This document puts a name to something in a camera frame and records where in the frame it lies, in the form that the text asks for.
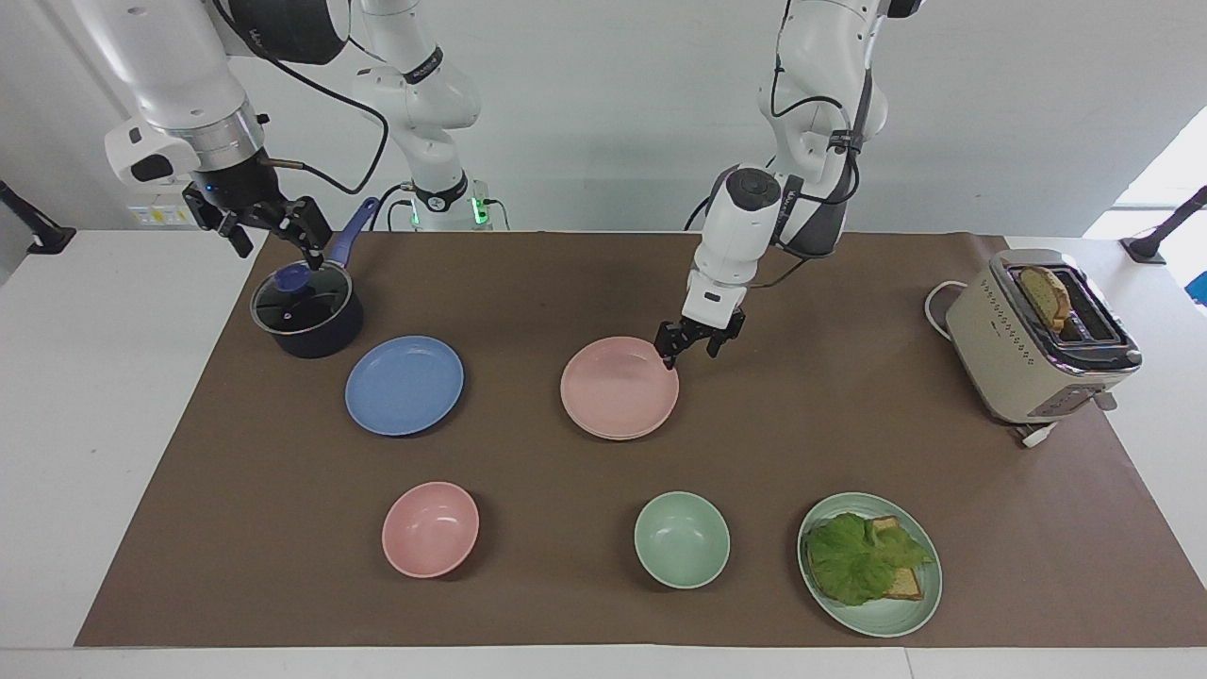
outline pink plate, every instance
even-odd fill
[[[478,505],[444,481],[403,493],[381,526],[385,558],[412,578],[437,578],[461,566],[477,540]]]
[[[658,429],[678,400],[678,374],[636,336],[607,336],[584,347],[561,374],[561,405],[589,434],[628,441]]]

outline brown table mat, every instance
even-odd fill
[[[657,433],[579,432],[558,397],[566,361],[677,317],[695,242],[365,234],[351,263],[365,330],[317,362],[249,317],[250,291],[295,257],[269,242],[76,643],[1207,645],[1207,593],[1106,418],[1086,409],[1021,450],[927,326],[927,289],[970,277],[999,238],[846,235],[752,292],[718,361],[702,346],[683,358]],[[791,263],[772,253],[763,274]],[[460,353],[465,394],[426,434],[374,437],[346,415],[345,379],[412,333]],[[409,580],[381,555],[381,520],[431,480],[474,496],[482,535],[449,576]],[[712,501],[733,534],[725,572],[698,591],[657,585],[632,550],[637,511],[670,490]],[[897,502],[934,539],[943,602],[910,637],[849,632],[801,583],[800,520],[844,491]]]

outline green plate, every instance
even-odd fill
[[[712,583],[729,561],[729,527],[721,511],[683,491],[649,501],[637,516],[632,542],[649,575],[676,590]]]
[[[805,558],[805,538],[817,526],[847,513],[863,519],[896,516],[910,538],[917,540],[922,549],[931,555],[934,563],[923,563],[914,569],[917,583],[922,587],[922,601],[876,599],[862,605],[849,607],[822,593],[817,587],[817,581],[814,580],[809,561]],[[904,637],[916,632],[934,615],[935,609],[939,608],[939,598],[943,596],[943,568],[939,566],[939,554],[934,551],[931,537],[905,510],[884,498],[867,493],[839,493],[814,505],[814,509],[805,515],[805,521],[800,525],[800,533],[797,535],[797,561],[800,563],[800,575],[805,579],[805,585],[822,609],[834,620],[869,637]]]

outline lettuce leaf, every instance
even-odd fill
[[[876,531],[870,521],[853,514],[814,528],[804,548],[817,587],[846,605],[879,599],[892,586],[893,570],[929,561],[905,531]]]

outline bread slice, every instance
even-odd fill
[[[871,520],[873,531],[885,528],[900,528],[902,522],[896,516],[877,516]],[[922,601],[922,586],[917,584],[917,574],[912,568],[898,568],[893,572],[893,584],[881,597],[885,599],[902,599],[908,602]]]
[[[1073,302],[1068,287],[1055,273],[1043,267],[1026,267],[1019,273],[1019,285],[1048,327],[1057,333],[1065,329]]]

